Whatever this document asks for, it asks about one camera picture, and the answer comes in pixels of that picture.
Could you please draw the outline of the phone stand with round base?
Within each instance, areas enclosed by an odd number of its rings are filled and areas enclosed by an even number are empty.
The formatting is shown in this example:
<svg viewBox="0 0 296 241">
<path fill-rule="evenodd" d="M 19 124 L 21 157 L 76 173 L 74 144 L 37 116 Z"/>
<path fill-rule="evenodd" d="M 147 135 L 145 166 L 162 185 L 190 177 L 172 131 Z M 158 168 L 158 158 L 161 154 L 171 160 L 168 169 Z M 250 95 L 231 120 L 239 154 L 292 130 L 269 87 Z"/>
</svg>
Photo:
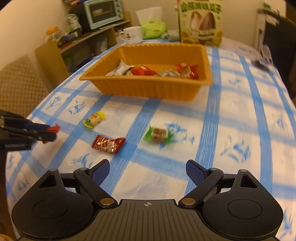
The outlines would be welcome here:
<svg viewBox="0 0 296 241">
<path fill-rule="evenodd" d="M 273 59 L 271 56 L 270 49 L 267 45 L 260 45 L 259 51 L 260 51 L 263 59 L 252 60 L 251 64 L 256 68 L 269 73 L 270 69 L 268 66 L 273 65 Z"/>
</svg>

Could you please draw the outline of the sunflower seed bag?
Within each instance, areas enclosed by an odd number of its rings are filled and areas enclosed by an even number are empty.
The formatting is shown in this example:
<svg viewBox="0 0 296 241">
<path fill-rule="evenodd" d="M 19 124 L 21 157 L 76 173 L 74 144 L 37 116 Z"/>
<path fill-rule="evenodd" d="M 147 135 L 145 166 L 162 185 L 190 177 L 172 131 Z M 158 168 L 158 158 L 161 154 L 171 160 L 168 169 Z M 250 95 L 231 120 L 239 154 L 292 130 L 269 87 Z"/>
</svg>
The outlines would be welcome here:
<svg viewBox="0 0 296 241">
<path fill-rule="evenodd" d="M 222 1 L 177 1 L 180 42 L 219 47 L 222 43 Z"/>
</svg>

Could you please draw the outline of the yellow candy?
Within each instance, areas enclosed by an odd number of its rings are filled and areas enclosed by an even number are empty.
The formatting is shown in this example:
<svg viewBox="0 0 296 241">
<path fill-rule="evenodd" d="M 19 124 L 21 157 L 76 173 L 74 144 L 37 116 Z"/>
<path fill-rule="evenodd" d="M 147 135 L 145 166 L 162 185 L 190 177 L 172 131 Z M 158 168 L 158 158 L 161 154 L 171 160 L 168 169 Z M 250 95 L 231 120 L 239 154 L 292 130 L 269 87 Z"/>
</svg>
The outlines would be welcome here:
<svg viewBox="0 0 296 241">
<path fill-rule="evenodd" d="M 102 111 L 97 111 L 89 116 L 86 120 L 83 121 L 83 125 L 87 128 L 94 128 L 100 122 L 102 122 L 106 117 L 106 114 Z"/>
</svg>

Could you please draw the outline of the white cartoon mug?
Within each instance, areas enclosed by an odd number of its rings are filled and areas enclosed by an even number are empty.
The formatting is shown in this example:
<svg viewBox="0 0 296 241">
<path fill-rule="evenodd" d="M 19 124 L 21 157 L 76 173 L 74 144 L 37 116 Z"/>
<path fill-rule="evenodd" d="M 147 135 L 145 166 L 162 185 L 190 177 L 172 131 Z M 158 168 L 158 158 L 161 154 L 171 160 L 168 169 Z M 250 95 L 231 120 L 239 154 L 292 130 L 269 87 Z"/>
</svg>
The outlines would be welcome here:
<svg viewBox="0 0 296 241">
<path fill-rule="evenodd" d="M 125 28 L 119 33 L 119 37 L 128 45 L 140 44 L 143 41 L 142 29 L 140 26 Z"/>
</svg>

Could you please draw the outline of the green tissue pack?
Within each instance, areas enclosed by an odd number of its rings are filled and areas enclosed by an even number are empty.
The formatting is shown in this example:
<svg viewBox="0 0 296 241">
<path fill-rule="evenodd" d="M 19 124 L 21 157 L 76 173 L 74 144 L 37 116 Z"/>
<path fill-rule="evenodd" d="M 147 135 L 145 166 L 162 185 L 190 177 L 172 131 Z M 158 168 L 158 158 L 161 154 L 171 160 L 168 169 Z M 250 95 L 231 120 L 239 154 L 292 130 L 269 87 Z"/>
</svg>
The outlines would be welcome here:
<svg viewBox="0 0 296 241">
<path fill-rule="evenodd" d="M 166 23 L 162 21 L 163 11 L 160 6 L 141 9 L 136 11 L 135 14 L 144 40 L 158 39 L 168 32 Z"/>
</svg>

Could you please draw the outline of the black white appliance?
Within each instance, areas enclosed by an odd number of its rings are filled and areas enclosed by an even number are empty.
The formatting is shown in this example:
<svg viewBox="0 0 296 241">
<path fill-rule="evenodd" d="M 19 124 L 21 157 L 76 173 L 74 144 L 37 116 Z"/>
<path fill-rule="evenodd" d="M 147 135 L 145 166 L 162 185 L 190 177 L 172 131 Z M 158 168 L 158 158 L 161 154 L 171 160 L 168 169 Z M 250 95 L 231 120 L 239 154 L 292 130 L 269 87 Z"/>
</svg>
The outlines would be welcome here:
<svg viewBox="0 0 296 241">
<path fill-rule="evenodd" d="M 254 46 L 269 49 L 291 98 L 295 96 L 295 22 L 268 9 L 257 10 Z"/>
</svg>

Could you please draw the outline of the long red snack stick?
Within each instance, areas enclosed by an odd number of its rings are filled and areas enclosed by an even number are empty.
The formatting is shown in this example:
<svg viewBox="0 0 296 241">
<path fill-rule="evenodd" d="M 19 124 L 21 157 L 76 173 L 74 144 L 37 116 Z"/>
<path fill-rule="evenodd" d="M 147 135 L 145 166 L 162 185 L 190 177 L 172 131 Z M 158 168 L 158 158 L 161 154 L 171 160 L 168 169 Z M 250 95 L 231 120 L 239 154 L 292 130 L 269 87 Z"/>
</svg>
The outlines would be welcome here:
<svg viewBox="0 0 296 241">
<path fill-rule="evenodd" d="M 117 154 L 125 141 L 126 138 L 108 138 L 103 135 L 97 135 L 91 147 L 95 150 Z"/>
</svg>

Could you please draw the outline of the clear green long packet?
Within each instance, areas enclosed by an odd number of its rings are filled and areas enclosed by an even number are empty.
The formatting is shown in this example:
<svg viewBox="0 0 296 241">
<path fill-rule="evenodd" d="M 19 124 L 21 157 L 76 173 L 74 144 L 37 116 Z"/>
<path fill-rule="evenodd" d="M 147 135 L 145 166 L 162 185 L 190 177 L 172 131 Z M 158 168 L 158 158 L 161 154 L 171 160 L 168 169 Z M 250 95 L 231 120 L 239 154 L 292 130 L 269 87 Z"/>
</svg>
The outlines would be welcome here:
<svg viewBox="0 0 296 241">
<path fill-rule="evenodd" d="M 127 65 L 122 60 L 120 60 L 119 65 L 106 74 L 106 76 L 123 76 L 126 75 L 130 69 L 134 68 L 134 65 Z"/>
</svg>

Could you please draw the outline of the grey mixed nuts packet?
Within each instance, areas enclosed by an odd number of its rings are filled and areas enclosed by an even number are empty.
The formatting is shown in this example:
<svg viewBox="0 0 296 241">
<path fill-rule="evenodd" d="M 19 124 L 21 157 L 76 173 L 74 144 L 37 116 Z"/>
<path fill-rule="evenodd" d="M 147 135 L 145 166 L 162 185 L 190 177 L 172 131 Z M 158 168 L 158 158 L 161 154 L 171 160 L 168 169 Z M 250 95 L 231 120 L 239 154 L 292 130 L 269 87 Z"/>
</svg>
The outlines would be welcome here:
<svg viewBox="0 0 296 241">
<path fill-rule="evenodd" d="M 177 78 L 179 78 L 181 75 L 178 72 L 175 72 L 173 70 L 168 69 L 168 70 L 156 73 L 155 76 L 158 76 L 158 77 L 177 77 Z"/>
</svg>

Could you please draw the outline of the grey folded cloth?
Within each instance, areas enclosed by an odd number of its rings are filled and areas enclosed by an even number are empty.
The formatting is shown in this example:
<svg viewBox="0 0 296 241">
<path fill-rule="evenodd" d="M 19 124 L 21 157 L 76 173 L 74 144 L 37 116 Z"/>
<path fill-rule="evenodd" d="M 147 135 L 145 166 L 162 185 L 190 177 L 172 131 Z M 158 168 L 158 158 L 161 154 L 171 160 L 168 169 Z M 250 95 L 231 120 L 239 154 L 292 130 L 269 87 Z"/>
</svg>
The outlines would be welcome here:
<svg viewBox="0 0 296 241">
<path fill-rule="evenodd" d="M 180 40 L 178 30 L 168 30 L 163 33 L 161 39 L 169 41 L 169 42 L 178 42 Z"/>
</svg>

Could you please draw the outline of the large red snack packet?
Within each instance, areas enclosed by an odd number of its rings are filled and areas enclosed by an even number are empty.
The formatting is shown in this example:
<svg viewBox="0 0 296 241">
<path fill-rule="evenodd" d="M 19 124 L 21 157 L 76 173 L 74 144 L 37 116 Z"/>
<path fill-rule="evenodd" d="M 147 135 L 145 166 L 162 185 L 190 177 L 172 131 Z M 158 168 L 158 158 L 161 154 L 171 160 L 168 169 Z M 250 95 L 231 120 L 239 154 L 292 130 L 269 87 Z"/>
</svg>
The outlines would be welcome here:
<svg viewBox="0 0 296 241">
<path fill-rule="evenodd" d="M 189 65 L 187 63 L 180 63 L 176 65 L 178 73 L 185 79 L 199 79 L 197 74 L 197 65 Z"/>
</svg>

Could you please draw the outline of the small red candy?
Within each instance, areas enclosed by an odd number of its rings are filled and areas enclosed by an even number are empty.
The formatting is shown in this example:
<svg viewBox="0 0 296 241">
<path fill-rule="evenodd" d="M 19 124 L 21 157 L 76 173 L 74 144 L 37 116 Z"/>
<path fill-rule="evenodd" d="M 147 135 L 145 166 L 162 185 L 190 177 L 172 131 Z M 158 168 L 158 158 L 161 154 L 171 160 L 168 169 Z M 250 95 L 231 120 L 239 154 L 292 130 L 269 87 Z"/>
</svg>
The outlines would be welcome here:
<svg viewBox="0 0 296 241">
<path fill-rule="evenodd" d="M 54 126 L 50 126 L 45 130 L 45 134 L 42 137 L 43 144 L 46 144 L 47 142 L 53 142 L 55 141 L 57 137 L 57 133 L 60 130 L 60 126 L 58 124 L 55 124 Z"/>
</svg>

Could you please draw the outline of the green candy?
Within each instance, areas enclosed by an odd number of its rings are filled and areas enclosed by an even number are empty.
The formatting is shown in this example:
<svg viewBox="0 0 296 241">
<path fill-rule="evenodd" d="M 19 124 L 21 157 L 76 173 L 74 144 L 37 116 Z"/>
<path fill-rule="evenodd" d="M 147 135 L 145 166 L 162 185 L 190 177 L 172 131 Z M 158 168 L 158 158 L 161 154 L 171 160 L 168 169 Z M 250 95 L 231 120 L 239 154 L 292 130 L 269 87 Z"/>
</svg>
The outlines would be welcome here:
<svg viewBox="0 0 296 241">
<path fill-rule="evenodd" d="M 171 143 L 172 132 L 165 128 L 155 128 L 149 126 L 147 132 L 144 135 L 144 141 L 156 142 L 161 144 L 170 144 Z"/>
</svg>

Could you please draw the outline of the red pillow snack packet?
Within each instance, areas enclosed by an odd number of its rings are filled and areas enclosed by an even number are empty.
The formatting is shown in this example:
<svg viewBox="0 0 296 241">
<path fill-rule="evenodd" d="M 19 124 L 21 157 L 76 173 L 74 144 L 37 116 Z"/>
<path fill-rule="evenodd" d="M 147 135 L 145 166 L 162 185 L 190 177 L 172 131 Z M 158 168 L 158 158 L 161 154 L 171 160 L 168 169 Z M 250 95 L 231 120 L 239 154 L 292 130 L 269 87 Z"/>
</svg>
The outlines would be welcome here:
<svg viewBox="0 0 296 241">
<path fill-rule="evenodd" d="M 131 72 L 133 75 L 139 75 L 139 76 L 153 76 L 157 73 L 156 71 L 151 70 L 144 65 L 141 65 L 137 68 L 133 68 Z"/>
</svg>

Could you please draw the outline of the left quilted chair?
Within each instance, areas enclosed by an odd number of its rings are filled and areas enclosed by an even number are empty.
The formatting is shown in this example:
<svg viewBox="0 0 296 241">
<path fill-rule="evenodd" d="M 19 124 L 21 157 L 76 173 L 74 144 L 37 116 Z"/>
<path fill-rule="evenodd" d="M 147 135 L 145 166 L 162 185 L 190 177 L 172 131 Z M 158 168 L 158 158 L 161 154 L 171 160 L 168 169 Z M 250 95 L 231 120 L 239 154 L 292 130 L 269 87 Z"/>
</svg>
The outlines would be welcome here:
<svg viewBox="0 0 296 241">
<path fill-rule="evenodd" d="M 23 55 L 1 70 L 1 110 L 28 116 L 48 95 L 29 57 Z"/>
</svg>

